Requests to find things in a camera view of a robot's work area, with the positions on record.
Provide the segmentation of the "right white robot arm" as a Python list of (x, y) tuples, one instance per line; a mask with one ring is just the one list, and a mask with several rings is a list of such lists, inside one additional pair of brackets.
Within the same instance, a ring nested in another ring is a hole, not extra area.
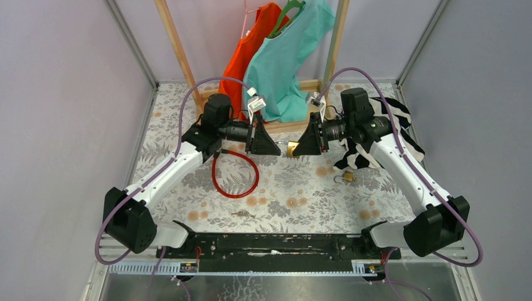
[(290, 147), (297, 156), (318, 156), (334, 140), (348, 139), (361, 146), (395, 181), (415, 218), (406, 223), (380, 222), (363, 230), (360, 250), (376, 258), (385, 248), (409, 248), (425, 257), (463, 239), (470, 206), (452, 197), (412, 157), (391, 117), (377, 117), (367, 92), (350, 88), (341, 92), (343, 112), (333, 120), (311, 113), (309, 124)]

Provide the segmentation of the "large brass padlock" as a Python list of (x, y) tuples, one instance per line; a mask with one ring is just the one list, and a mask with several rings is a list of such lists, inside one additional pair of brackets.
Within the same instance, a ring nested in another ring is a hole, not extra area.
[(287, 148), (286, 148), (286, 157), (299, 160), (300, 157), (294, 155), (294, 151), (298, 145), (299, 143), (297, 141), (288, 141)]

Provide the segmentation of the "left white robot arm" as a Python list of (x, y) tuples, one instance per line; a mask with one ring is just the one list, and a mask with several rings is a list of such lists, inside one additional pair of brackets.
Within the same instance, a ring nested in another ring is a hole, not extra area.
[(280, 149), (256, 112), (266, 106), (263, 96), (248, 103), (249, 121), (233, 119), (227, 95), (212, 94), (198, 120), (181, 136), (178, 150), (168, 155), (140, 181), (121, 190), (110, 189), (104, 201), (104, 233), (138, 254), (150, 246), (166, 246), (181, 258), (194, 252), (189, 230), (177, 222), (156, 220), (158, 203), (186, 175), (220, 151), (223, 140), (243, 142), (255, 154), (280, 155)]

